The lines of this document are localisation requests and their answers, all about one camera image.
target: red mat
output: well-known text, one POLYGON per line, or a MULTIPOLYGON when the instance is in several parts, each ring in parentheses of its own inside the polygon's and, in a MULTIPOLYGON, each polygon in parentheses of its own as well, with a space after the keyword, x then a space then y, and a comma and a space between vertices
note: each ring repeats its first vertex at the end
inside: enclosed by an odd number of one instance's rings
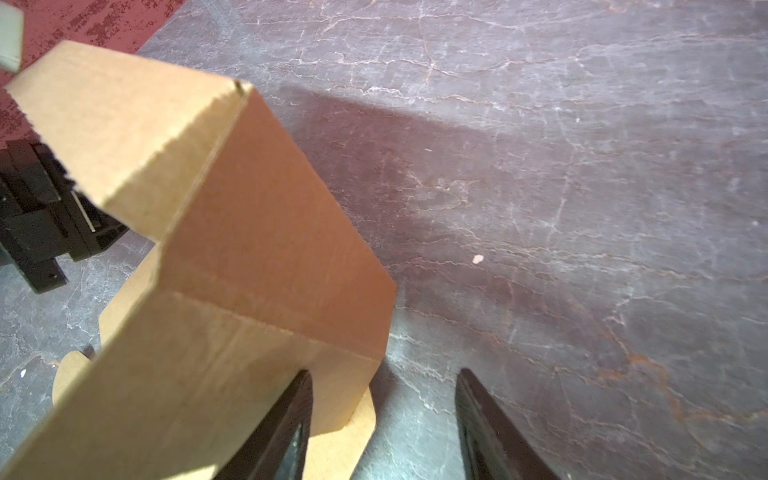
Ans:
MULTIPOLYGON (((69 39, 134 53, 184 0, 4 0, 25 13, 22 68, 60 40, 69 39)), ((0 85, 12 75, 0 72, 0 85)), ((34 138, 29 123, 0 91, 0 148, 6 140, 34 138)))

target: black mechanical part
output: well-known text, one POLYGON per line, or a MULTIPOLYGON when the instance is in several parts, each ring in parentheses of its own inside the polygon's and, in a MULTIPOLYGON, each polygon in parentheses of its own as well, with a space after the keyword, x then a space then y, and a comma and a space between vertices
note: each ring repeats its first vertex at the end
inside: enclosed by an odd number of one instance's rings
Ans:
POLYGON ((55 257, 101 253, 128 228, 75 190, 44 144, 0 150, 0 244, 36 293, 67 283, 55 257))
POLYGON ((312 376, 302 370, 214 480, 301 480, 312 404, 312 376))
POLYGON ((468 480, 559 480, 469 369, 458 375, 455 401, 468 480))

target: open cardboard box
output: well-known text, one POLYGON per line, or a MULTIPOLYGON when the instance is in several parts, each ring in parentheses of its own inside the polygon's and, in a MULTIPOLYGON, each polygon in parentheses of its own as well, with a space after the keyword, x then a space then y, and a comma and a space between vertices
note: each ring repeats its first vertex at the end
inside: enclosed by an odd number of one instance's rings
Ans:
POLYGON ((252 86, 66 41, 7 89, 91 201, 158 245, 3 478, 213 476, 300 369, 312 434, 347 424, 396 286, 252 86))

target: cardboard flap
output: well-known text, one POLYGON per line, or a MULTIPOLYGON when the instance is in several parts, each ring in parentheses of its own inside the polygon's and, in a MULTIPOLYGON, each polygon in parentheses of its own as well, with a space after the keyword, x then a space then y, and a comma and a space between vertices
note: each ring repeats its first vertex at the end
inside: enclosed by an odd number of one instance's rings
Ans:
POLYGON ((63 41, 6 86, 94 204, 165 236, 251 87, 63 41))

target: marble countertop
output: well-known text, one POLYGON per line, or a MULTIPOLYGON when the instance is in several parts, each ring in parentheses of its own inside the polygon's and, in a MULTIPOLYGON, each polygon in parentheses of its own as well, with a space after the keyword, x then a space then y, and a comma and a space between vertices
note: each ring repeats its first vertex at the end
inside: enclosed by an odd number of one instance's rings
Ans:
MULTIPOLYGON (((254 83, 399 283, 355 478, 463 478, 463 366, 564 480, 764 478, 768 3, 188 0, 139 55, 254 83)), ((0 270, 2 458, 149 247, 0 270)))

